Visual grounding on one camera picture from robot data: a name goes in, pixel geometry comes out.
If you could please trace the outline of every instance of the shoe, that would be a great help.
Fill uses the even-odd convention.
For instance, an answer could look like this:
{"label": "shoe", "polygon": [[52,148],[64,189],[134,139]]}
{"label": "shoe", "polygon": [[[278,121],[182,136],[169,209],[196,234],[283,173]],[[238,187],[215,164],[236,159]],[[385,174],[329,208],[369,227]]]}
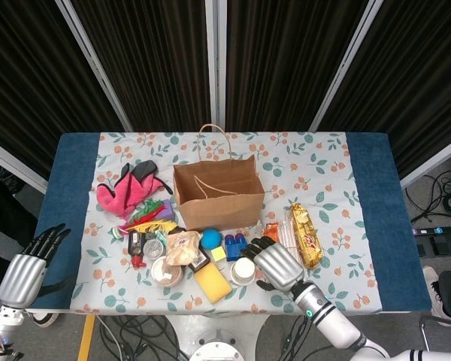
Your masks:
{"label": "shoe", "polygon": [[59,314],[46,314],[45,312],[32,314],[33,322],[43,329],[54,323],[58,317]]}
{"label": "shoe", "polygon": [[[441,294],[439,293],[439,277],[437,276],[436,271],[429,267],[423,267],[422,273],[424,274],[424,278],[426,279],[426,285],[428,286],[429,297],[431,298],[432,308],[431,314],[435,317],[443,318],[445,320],[451,320],[446,312],[443,309],[443,299],[441,298]],[[447,323],[439,322],[441,326],[451,327],[451,325]]]}

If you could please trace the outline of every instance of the red bottle cap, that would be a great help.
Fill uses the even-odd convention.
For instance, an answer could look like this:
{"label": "red bottle cap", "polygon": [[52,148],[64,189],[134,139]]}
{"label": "red bottle cap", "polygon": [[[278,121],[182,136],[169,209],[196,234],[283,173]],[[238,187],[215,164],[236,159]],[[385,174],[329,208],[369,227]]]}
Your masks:
{"label": "red bottle cap", "polygon": [[142,256],[135,255],[132,256],[132,266],[137,267],[145,267],[147,264],[142,262]]}

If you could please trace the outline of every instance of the robotic arm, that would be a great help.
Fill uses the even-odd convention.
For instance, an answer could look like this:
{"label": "robotic arm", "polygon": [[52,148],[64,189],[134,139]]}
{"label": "robotic arm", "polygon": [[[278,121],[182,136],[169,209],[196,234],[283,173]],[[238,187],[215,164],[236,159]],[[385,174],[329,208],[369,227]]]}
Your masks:
{"label": "robotic arm", "polygon": [[303,281],[304,268],[282,244],[269,237],[255,238],[252,243],[242,251],[243,256],[257,264],[277,290],[291,293],[294,302],[334,347],[356,351],[351,361],[451,361],[451,353],[422,350],[408,350],[390,358],[339,312],[313,282]]}
{"label": "robotic arm", "polygon": [[8,266],[0,284],[0,361],[21,358],[11,349],[14,334],[23,322],[23,310],[46,288],[41,287],[45,272],[63,238],[70,233],[70,229],[62,231],[64,228],[65,224],[60,224],[43,232]]}

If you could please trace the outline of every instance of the paper bag handle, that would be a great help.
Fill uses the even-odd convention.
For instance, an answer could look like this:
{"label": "paper bag handle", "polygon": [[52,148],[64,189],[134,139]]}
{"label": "paper bag handle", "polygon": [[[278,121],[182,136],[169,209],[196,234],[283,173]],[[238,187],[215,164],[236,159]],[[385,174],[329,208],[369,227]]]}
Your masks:
{"label": "paper bag handle", "polygon": [[204,128],[205,127],[208,127],[208,126],[210,126],[210,127],[212,127],[212,128],[217,128],[218,130],[220,130],[220,132],[224,135],[224,138],[227,140],[227,143],[229,144],[229,158],[230,158],[230,160],[232,160],[232,149],[231,149],[231,142],[227,139],[227,136],[226,136],[226,134],[224,133],[224,131],[222,130],[222,128],[220,127],[220,126],[216,126],[215,124],[204,124],[202,127],[201,127],[201,129],[198,131],[198,134],[197,134],[197,153],[198,153],[198,160],[200,160],[200,161],[202,161],[202,158],[201,158],[201,148],[199,147],[199,141],[201,140],[200,139],[200,135],[201,135],[201,133],[202,133],[202,130],[204,130]]}
{"label": "paper bag handle", "polygon": [[207,195],[207,193],[204,191],[204,189],[199,185],[202,184],[203,186],[206,186],[207,188],[211,189],[211,190],[215,190],[216,192],[220,192],[220,193],[227,193],[227,194],[234,194],[237,195],[236,192],[230,192],[228,190],[219,190],[216,187],[212,187],[208,184],[206,184],[205,182],[203,182],[202,180],[198,179],[198,177],[195,175],[194,176],[194,181],[195,181],[195,185],[197,185],[197,187],[201,190],[202,193],[204,193],[205,198],[209,198],[209,196]]}

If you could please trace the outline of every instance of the table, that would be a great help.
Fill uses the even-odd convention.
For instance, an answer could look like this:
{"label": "table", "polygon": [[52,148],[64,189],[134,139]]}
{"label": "table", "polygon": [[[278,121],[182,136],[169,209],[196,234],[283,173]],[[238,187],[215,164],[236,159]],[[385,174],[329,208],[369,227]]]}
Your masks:
{"label": "table", "polygon": [[[119,165],[147,159],[157,163],[160,178],[172,185],[173,164],[198,160],[195,137],[196,133],[62,136],[37,233],[61,222],[72,229],[45,284],[65,275],[77,282],[37,299],[32,308],[101,314],[300,312],[283,294],[266,293],[255,284],[235,287],[228,299],[210,305],[190,271],[186,282],[173,289],[149,285],[147,270],[129,268],[123,255],[126,244],[107,233],[111,224],[121,222],[97,208],[96,185],[113,183]],[[386,135],[246,132],[229,133],[229,138],[234,158],[256,156],[266,191],[264,223],[280,217],[295,200],[311,212],[325,259],[308,273],[339,309],[367,314],[431,307]],[[204,134],[199,146],[208,159],[228,156],[219,133]],[[219,268],[226,275],[227,265]]]}

